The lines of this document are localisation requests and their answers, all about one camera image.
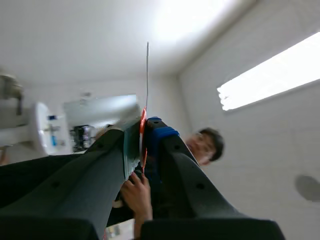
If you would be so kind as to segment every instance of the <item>white ceiling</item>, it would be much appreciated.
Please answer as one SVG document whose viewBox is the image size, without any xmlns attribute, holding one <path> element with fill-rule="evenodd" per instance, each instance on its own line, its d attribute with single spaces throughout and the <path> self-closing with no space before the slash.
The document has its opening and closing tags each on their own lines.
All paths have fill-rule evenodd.
<svg viewBox="0 0 320 240">
<path fill-rule="evenodd" d="M 255 0 L 4 0 L 0 68 L 22 83 L 175 75 Z"/>
</svg>

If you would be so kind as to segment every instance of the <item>person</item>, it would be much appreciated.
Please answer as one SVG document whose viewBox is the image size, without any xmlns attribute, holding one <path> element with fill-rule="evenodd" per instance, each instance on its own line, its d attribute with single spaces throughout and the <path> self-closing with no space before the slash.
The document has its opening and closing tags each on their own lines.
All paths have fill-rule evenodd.
<svg viewBox="0 0 320 240">
<path fill-rule="evenodd" d="M 184 142 L 200 166 L 205 166 L 217 161 L 224 152 L 225 143 L 223 137 L 217 130 L 210 127 L 192 134 Z M 153 159 L 147 158 L 144 169 L 145 175 L 142 175 L 142 169 L 138 166 L 135 169 L 133 176 L 139 176 L 141 179 L 148 179 L 153 218 L 167 218 L 169 216 L 168 201 L 164 194 L 165 190 L 162 186 L 161 179 L 157 174 L 155 165 Z M 130 204 L 127 202 L 128 200 L 126 200 L 124 196 L 122 197 L 124 198 L 124 201 L 121 200 L 121 196 L 118 194 L 113 203 L 107 227 L 135 217 L 135 211 L 130 207 Z"/>
<path fill-rule="evenodd" d="M 218 131 L 209 127 L 193 134 L 185 143 L 200 166 L 217 161 L 224 151 L 223 137 Z M 144 222 L 151 221 L 154 217 L 155 203 L 152 201 L 154 196 L 152 196 L 151 189 L 149 180 L 144 174 L 138 177 L 133 172 L 131 180 L 126 181 L 120 190 L 123 200 L 133 211 L 135 239 L 140 237 Z"/>
</svg>

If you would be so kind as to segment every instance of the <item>sink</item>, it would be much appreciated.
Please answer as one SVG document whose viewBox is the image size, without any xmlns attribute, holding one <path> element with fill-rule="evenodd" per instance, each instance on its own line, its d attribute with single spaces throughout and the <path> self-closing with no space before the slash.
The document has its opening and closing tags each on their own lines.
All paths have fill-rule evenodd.
<svg viewBox="0 0 320 240">
<path fill-rule="evenodd" d="M 57 150 L 49 128 L 48 117 L 51 115 L 44 103 L 36 102 L 29 111 L 28 125 L 0 129 L 0 147 L 31 141 L 42 156 L 54 155 Z"/>
<path fill-rule="evenodd" d="M 29 113 L 30 140 L 34 148 L 46 156 L 54 155 L 57 151 L 52 144 L 52 135 L 49 131 L 48 117 L 51 115 L 49 108 L 42 102 L 36 102 Z"/>
</svg>

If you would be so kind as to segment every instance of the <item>faucet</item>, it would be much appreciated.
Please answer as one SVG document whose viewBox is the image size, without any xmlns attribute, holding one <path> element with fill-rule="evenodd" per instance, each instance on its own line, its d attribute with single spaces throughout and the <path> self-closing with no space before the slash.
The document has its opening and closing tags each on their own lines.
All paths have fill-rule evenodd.
<svg viewBox="0 0 320 240">
<path fill-rule="evenodd" d="M 3 86 L 3 98 L 17 99 L 16 115 L 22 115 L 22 101 L 24 98 L 22 85 L 18 83 L 14 76 L 8 74 L 0 74 L 0 80 L 2 80 L 2 84 L 0 83 L 0 86 Z"/>
</svg>

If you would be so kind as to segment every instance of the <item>blue clamp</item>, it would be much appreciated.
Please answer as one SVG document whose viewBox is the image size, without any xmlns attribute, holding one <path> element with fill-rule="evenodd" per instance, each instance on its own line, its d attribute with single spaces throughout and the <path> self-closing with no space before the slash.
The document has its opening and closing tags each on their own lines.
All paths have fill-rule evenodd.
<svg viewBox="0 0 320 240">
<path fill-rule="evenodd" d="M 159 120 L 162 121 L 159 117 L 151 117 L 148 120 Z M 146 148 L 148 151 L 148 155 L 157 158 L 158 156 L 158 148 L 161 139 L 169 137 L 169 136 L 179 136 L 179 132 L 174 130 L 170 126 L 165 127 L 158 127 L 153 129 L 147 136 L 146 136 Z"/>
</svg>

